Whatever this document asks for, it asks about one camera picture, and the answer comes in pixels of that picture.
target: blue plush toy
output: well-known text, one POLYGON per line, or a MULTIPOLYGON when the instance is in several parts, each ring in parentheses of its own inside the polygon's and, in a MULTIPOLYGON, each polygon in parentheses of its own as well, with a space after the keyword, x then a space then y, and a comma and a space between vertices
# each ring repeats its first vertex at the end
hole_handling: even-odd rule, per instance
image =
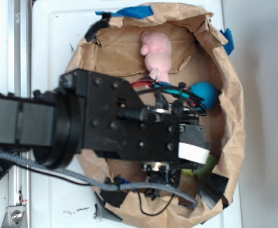
POLYGON ((216 88, 209 82, 198 82, 191 86, 190 92, 202 97, 206 109, 212 109, 218 101, 219 93, 216 88))

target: crumpled paper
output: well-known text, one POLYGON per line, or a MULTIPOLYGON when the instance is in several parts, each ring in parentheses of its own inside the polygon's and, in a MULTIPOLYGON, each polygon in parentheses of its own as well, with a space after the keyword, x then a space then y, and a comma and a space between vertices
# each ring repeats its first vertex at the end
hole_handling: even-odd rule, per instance
MULTIPOLYGON (((178 205, 181 199, 174 198, 162 214, 149 217, 141 213, 138 196, 134 192, 129 192, 120 208, 108 203, 105 205, 122 218, 123 223, 135 227, 192 227, 217 215, 223 210, 223 205, 232 202, 244 159, 243 89, 222 46, 227 40, 210 23, 212 13, 180 3, 150 5, 154 15, 144 19, 111 18, 110 27, 100 30, 95 41, 86 42, 82 39, 67 71, 82 68, 135 81, 147 72, 144 57, 140 55, 140 35, 146 30, 157 31, 164 32, 172 43, 170 81, 173 85, 185 82, 190 86, 199 81, 208 81, 221 91, 219 104, 206 117, 201 117, 200 121, 206 129, 206 140, 211 143, 211 154, 219 159, 213 173, 229 178, 222 200, 212 210, 197 195, 201 183, 187 176, 182 176, 179 188, 197 199, 198 207, 195 210, 178 205)), ((143 95, 141 98, 146 104, 154 104, 152 95, 143 95)), ((117 175, 132 182, 144 181, 146 178, 137 162, 98 158, 90 150, 83 150, 78 160, 85 174, 99 181, 117 175)), ((143 209, 156 213, 169 199, 167 194, 154 201, 142 195, 143 209)))

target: blue tape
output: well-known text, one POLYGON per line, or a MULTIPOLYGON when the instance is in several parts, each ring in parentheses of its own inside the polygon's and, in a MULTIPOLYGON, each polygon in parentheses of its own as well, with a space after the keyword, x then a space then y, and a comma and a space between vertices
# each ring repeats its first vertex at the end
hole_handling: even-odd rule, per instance
POLYGON ((232 51, 235 49, 234 46, 234 39, 233 39, 233 35, 232 32, 229 28, 227 28, 225 30, 225 32, 223 32, 222 30, 220 30, 220 32, 225 36, 226 39, 228 39, 228 43, 223 45, 226 53, 228 53, 228 55, 230 55, 232 53, 232 51))
MULTIPOLYGON (((104 11, 97 11, 96 15, 102 15, 104 11)), ((135 6, 127 7, 117 11, 116 13, 111 13, 112 17, 130 17, 143 19, 153 15, 152 6, 135 6)))

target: green object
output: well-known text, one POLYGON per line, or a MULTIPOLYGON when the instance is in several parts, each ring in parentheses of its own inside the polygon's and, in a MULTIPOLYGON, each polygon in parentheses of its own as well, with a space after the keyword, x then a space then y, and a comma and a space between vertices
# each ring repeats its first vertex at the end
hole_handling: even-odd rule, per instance
POLYGON ((210 155, 206 161, 205 166, 198 170, 198 173, 196 174, 198 179, 200 179, 203 182, 206 182, 206 180, 210 177, 211 172, 213 171, 213 169, 217 164, 218 164, 217 158, 213 155, 210 155))
POLYGON ((182 172, 181 172, 181 175, 193 177, 195 175, 195 173, 191 169, 183 169, 182 172))

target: pink stuffed toy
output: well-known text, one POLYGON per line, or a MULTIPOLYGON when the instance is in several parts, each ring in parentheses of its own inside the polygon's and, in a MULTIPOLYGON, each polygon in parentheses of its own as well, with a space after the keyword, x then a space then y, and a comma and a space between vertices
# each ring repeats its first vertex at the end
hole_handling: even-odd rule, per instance
POLYGON ((141 54, 145 56, 145 66, 150 72, 149 76, 156 80, 169 83, 168 72, 172 68, 172 45, 164 33, 142 33, 141 54))

